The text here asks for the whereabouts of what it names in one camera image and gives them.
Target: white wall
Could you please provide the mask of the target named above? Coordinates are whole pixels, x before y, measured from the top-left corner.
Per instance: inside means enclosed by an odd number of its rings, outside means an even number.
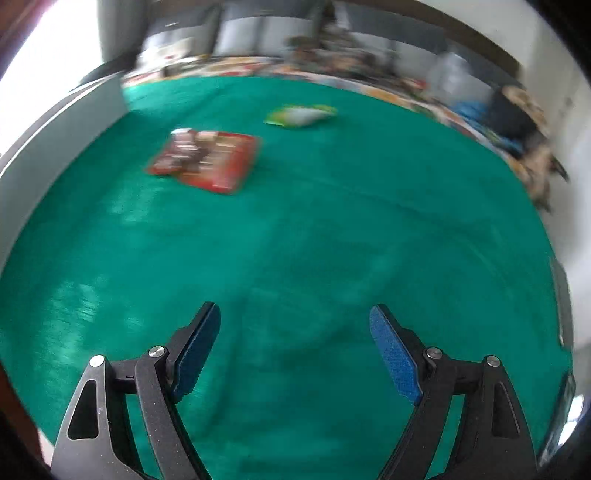
[[[542,19],[525,0],[418,1],[457,18],[529,66]]]
[[[530,63],[521,81],[544,109],[550,131],[556,135],[582,74],[566,46],[545,21],[538,26]]]
[[[72,161],[127,113],[121,79],[83,85],[41,116],[0,157],[0,275],[29,216]]]
[[[576,348],[591,342],[591,87],[579,75],[573,108],[553,142],[570,183],[553,178],[554,211],[542,217],[569,279]]]
[[[56,2],[0,80],[0,153],[100,63],[96,0]]]

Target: metal screw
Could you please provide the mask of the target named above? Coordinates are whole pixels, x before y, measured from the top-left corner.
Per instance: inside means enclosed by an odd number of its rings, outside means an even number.
[[[152,358],[158,358],[159,356],[163,356],[165,351],[166,351],[166,348],[164,348],[163,346],[157,345],[157,346],[153,346],[150,349],[150,351],[148,352],[148,355],[151,356]]]
[[[105,361],[105,357],[102,355],[95,355],[89,361],[91,367],[100,367]]]
[[[501,366],[501,361],[497,356],[489,355],[486,357],[486,363],[489,364],[491,367],[499,367]]]
[[[443,356],[443,352],[436,346],[427,348],[427,356],[433,360],[439,360]]]

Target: red package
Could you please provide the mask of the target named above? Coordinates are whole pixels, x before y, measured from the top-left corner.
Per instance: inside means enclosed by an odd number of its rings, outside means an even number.
[[[147,168],[152,175],[174,175],[187,185],[232,193],[252,167],[258,140],[250,135],[177,129]]]

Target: table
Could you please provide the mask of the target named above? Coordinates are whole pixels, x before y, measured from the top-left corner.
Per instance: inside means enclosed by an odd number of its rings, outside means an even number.
[[[412,410],[369,334],[384,302],[454,358],[500,357],[539,447],[571,359],[550,243],[501,158],[417,113],[303,82],[186,78],[126,97],[130,113],[56,181],[0,279],[0,358],[51,439],[92,355],[138,356],[211,300],[222,329],[180,413],[212,477],[375,478]],[[317,103],[337,118],[263,122]],[[243,189],[146,175],[177,127],[261,137]],[[460,410],[457,398],[431,473]],[[137,411],[132,426],[148,458]]]

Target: blue object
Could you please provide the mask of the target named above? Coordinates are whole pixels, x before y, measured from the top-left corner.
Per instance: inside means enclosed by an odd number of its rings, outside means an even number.
[[[418,368],[408,349],[378,307],[369,312],[369,331],[384,359],[396,390],[418,405],[423,391],[418,383]]]
[[[193,332],[182,356],[177,362],[175,381],[171,385],[171,396],[175,403],[185,395],[191,393],[205,360],[212,349],[213,343],[220,331],[221,315],[218,306],[214,306]]]
[[[456,102],[452,111],[466,120],[479,122],[486,113],[486,104],[482,102]]]

